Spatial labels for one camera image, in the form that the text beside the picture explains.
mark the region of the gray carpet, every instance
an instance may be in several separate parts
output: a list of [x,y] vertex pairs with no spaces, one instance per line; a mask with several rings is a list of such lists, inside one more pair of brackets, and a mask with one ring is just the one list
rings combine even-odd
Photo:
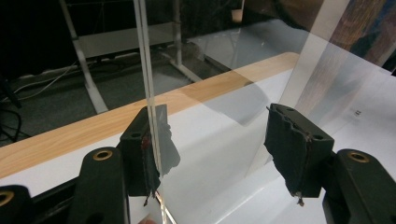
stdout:
[[[180,74],[169,63],[168,58],[163,56],[174,53],[173,48],[155,49],[151,52],[156,94],[191,84],[191,81]],[[199,50],[195,45],[186,44],[183,46],[184,64],[197,76],[205,79],[223,72],[211,63],[198,58]],[[109,109],[128,105],[146,97],[138,54],[92,63],[90,71]],[[11,82],[10,86],[13,90],[16,90],[28,83],[58,77],[62,72],[49,72],[42,76],[21,78]],[[72,74],[60,78],[37,96],[22,100],[22,108],[18,109],[10,102],[1,103],[0,123],[2,129],[13,136],[18,128],[17,117],[4,110],[11,110],[21,115],[22,133],[19,134],[18,140],[96,115],[79,68],[77,67],[68,73]],[[45,82],[41,85],[26,88],[26,90],[18,93],[18,97],[23,98],[35,94],[48,84],[48,82]],[[12,143],[4,134],[1,134],[0,137],[0,147]]]

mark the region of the black cable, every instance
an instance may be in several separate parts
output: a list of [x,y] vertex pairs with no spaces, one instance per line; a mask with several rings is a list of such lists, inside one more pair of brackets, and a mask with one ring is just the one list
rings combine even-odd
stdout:
[[18,119],[18,128],[16,128],[16,132],[14,134],[14,136],[11,136],[9,133],[7,133],[6,131],[3,130],[3,128],[0,128],[0,132],[2,134],[4,134],[6,137],[9,138],[9,140],[11,140],[12,142],[17,142],[18,141],[18,136],[20,135],[21,132],[21,126],[22,126],[22,119],[21,119],[21,115],[18,114],[17,112],[14,112],[12,110],[7,110],[7,109],[0,109],[3,112],[7,112],[9,114],[15,115]]
[[[0,125],[3,126],[3,127],[8,128],[8,129],[10,129],[10,130],[14,130],[14,131],[17,130],[16,128],[10,127],[10,126],[8,126],[8,125],[6,125],[6,124],[0,124]],[[23,135],[25,135],[26,137],[32,137],[32,135],[30,135],[29,133],[25,133],[25,132],[23,132],[22,130],[20,130],[20,133],[23,134]]]

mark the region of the transparent plastic panel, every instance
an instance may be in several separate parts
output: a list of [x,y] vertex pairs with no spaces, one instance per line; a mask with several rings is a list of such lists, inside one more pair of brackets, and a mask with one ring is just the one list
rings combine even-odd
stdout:
[[[394,50],[394,4],[302,2],[135,0],[164,223],[326,223],[321,199],[295,205],[263,145],[271,103],[308,116],[334,151],[364,151],[377,129],[374,142],[394,134],[382,124],[394,77],[381,68]],[[389,158],[375,156],[391,169],[394,150],[384,150]]]

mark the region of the wooden board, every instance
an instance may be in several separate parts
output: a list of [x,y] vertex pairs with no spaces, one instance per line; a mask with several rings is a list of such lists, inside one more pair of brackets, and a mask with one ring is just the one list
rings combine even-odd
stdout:
[[[161,94],[155,97],[155,104],[167,104],[168,113],[174,114],[227,92],[235,91],[248,83],[290,70],[296,64],[297,59],[298,55],[295,53],[284,53]],[[145,105],[147,101],[141,100],[1,147],[0,178],[122,133]]]

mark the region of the wire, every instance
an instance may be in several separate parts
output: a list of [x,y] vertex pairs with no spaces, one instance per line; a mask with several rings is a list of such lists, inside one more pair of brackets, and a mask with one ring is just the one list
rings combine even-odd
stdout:
[[[6,125],[6,124],[0,124],[0,125],[3,126],[3,127],[8,128],[8,129],[14,130],[14,131],[17,130],[16,128],[10,127],[10,126],[8,126],[8,125]],[[20,133],[23,134],[23,135],[25,135],[26,137],[32,137],[32,135],[30,135],[29,133],[25,133],[25,132],[23,132],[23,131],[21,131],[21,130],[20,130]]]
[[3,128],[0,127],[0,133],[4,134],[7,138],[9,138],[9,140],[11,140],[12,142],[17,142],[18,141],[18,136],[20,135],[20,131],[21,131],[21,126],[22,126],[22,119],[21,119],[21,115],[18,114],[17,112],[14,112],[12,110],[6,110],[6,109],[0,109],[3,112],[7,112],[9,114],[13,114],[17,117],[18,119],[18,128],[16,129],[16,132],[14,134],[14,136],[11,136],[11,134],[9,134],[8,132],[4,131]]
[[[47,88],[49,88],[54,82],[56,82],[57,80],[59,80],[61,77],[64,77],[64,76],[67,76],[67,75],[70,75],[70,74],[75,73],[75,72],[72,72],[72,73],[67,73],[67,72],[70,71],[70,69],[73,67],[73,65],[76,64],[76,62],[77,62],[77,61],[73,62],[73,63],[67,68],[66,71],[64,71],[61,75],[59,75],[58,77],[56,77],[56,78],[54,78],[54,79],[47,79],[47,80],[38,81],[38,82],[35,82],[35,83],[29,83],[29,84],[27,84],[27,85],[24,85],[24,86],[18,88],[17,90],[14,91],[14,93],[17,93],[17,92],[19,92],[19,91],[21,91],[21,90],[23,90],[23,89],[25,89],[25,88],[27,88],[27,87],[34,86],[34,85],[38,85],[38,84],[42,84],[42,83],[46,83],[46,82],[49,82],[49,81],[52,80],[52,81],[51,81],[47,86],[45,86],[41,91],[39,91],[39,92],[37,92],[37,93],[35,93],[35,94],[33,94],[33,95],[30,95],[30,96],[25,96],[25,97],[22,97],[22,98],[18,98],[18,100],[26,100],[26,99],[35,97],[35,96],[37,96],[38,94],[40,94],[41,92],[43,92],[44,90],[46,90]],[[3,102],[9,102],[8,97],[4,98],[4,99],[1,101],[1,103],[3,103]]]

